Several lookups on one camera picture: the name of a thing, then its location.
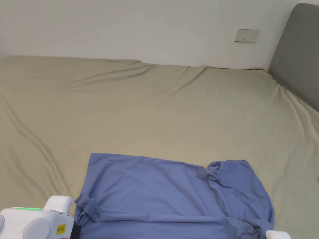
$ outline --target electrical outlet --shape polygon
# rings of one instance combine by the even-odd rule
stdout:
[[[235,42],[256,42],[260,30],[255,29],[238,29]]]

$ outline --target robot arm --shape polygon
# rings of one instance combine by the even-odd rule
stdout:
[[[0,239],[70,238],[73,218],[68,214],[73,199],[52,196],[44,208],[12,207],[0,211]]]
[[[73,203],[73,199],[67,196],[51,196],[45,204],[43,210],[50,211],[55,210],[62,213],[69,213],[70,206]]]
[[[282,231],[266,231],[267,239],[291,239],[288,233]]]

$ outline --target beige bed sheet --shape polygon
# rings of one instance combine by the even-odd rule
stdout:
[[[275,228],[318,238],[318,124],[318,112],[261,70],[7,57],[0,208],[77,198],[91,152],[202,166],[244,159],[271,197]]]

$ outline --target yellow sticker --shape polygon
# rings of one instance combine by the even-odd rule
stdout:
[[[56,231],[56,234],[63,234],[65,232],[65,227],[66,227],[66,224],[62,224],[62,225],[58,225],[58,229]]]

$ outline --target headboard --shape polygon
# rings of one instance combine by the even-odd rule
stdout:
[[[319,6],[304,3],[295,6],[269,73],[319,111]]]

